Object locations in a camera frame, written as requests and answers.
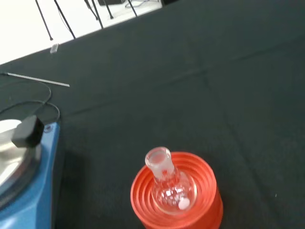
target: flask neck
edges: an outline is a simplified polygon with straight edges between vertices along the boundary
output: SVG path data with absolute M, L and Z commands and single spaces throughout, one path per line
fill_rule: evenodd
M 165 147 L 157 147 L 149 151 L 145 163 L 153 172 L 156 182 L 173 179 L 178 174 L 172 162 L 171 152 Z

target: black cable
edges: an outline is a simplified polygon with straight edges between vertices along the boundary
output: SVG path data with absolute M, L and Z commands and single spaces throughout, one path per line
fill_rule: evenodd
M 50 100 L 51 97 L 52 97 L 52 90 L 51 90 L 51 88 L 50 88 L 48 85 L 46 85 L 45 83 L 38 82 L 38 81 L 16 81 L 16 82 L 11 82 L 11 83 L 7 83 L 7 84 L 4 84 L 4 85 L 1 85 L 1 86 L 0 86 L 0 90 L 1 90 L 2 88 L 4 88 L 4 87 L 7 88 L 8 86 L 15 85 L 15 84 L 19 84 L 19 83 L 39 83 L 39 84 L 42 84 L 42 85 L 44 85 L 44 86 L 49 90 L 49 95 L 48 95 L 48 97 L 47 97 L 44 101 L 42 101 L 42 100 L 28 100 L 28 101 L 21 101 L 21 102 L 18 102 L 18 103 L 9 105 L 9 106 L 7 106 L 7 107 L 1 109 L 1 110 L 0 110 L 0 114 L 6 112 L 6 111 L 8 111 L 8 110 L 10 110 L 10 109 L 12 109 L 12 108 L 14 108 L 14 107 L 16 107 L 16 106 L 19 106 L 19 105 L 28 104 L 28 103 L 40 103 L 41 105 L 40 105 L 38 108 L 36 108 L 33 112 L 31 112 L 31 114 L 29 114 L 28 116 L 31 116 L 31 115 L 36 114 L 42 107 L 44 107 L 45 105 L 48 105 L 48 106 L 51 106 L 51 107 L 53 107 L 53 108 L 55 108 L 55 109 L 57 110 L 57 117 L 56 117 L 56 120 L 55 120 L 55 121 L 56 121 L 56 122 L 59 121 L 59 119 L 60 119 L 60 117 L 61 117 L 61 112 L 60 112 L 59 108 L 58 108 L 56 105 L 54 105 L 54 104 L 52 104 L 52 103 L 49 103 L 49 100 Z
M 132 6 L 133 6 L 134 8 L 138 8 L 138 7 L 142 6 L 144 3 L 148 2 L 148 1 L 151 1 L 151 0 L 139 1 L 139 2 L 141 2 L 139 5 L 136 5 L 136 6 L 132 5 Z M 130 4 L 127 3 L 127 4 L 125 5 L 125 8 L 130 9 L 130 8 L 131 8 Z
M 61 17 L 62 23 L 66 26 L 67 30 L 68 30 L 69 32 L 71 32 L 71 31 L 69 30 L 68 26 L 66 25 L 66 23 L 63 21 L 62 16 L 61 16 L 61 13 L 60 13 L 59 10 L 58 10 L 58 13 L 59 13 L 59 16 Z

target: small white object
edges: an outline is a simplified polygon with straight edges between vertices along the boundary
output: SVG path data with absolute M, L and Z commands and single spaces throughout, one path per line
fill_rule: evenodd
M 178 207 L 180 210 L 185 210 L 188 208 L 188 206 L 190 205 L 190 200 L 189 198 L 182 198 L 180 201 L 179 201 L 179 204 L 178 204 Z
M 57 49 L 58 49 L 58 44 L 53 44 L 50 50 L 50 53 L 57 53 Z

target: white floor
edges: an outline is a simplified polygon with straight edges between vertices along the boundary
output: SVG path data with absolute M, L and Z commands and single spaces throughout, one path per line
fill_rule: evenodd
M 76 38 L 101 29 L 84 0 L 57 2 Z M 100 6 L 95 0 L 104 27 L 135 17 L 132 9 L 125 8 L 126 2 L 109 6 L 114 17 L 111 20 L 106 7 Z M 55 43 L 61 44 L 73 39 L 61 20 L 54 0 L 38 0 L 38 3 L 53 41 L 49 39 L 35 0 L 0 0 L 0 64 L 47 49 Z M 141 15 L 161 7 L 157 0 L 150 0 L 135 10 Z

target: white rod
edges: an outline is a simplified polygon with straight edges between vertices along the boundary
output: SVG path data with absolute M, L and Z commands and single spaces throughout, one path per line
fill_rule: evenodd
M 25 75 L 18 75 L 18 74 L 14 74 L 14 73 L 6 73 L 6 74 L 10 75 L 10 76 L 16 76 L 16 77 L 28 79 L 28 80 L 36 80 L 36 81 L 40 81 L 40 82 L 52 83 L 52 84 L 57 84 L 57 85 L 60 85 L 60 86 L 70 87 L 70 85 L 66 84 L 66 83 L 59 83 L 59 82 L 50 81 L 50 80 L 43 80 L 43 79 L 38 79 L 38 78 L 29 77 L 29 76 L 25 76 Z

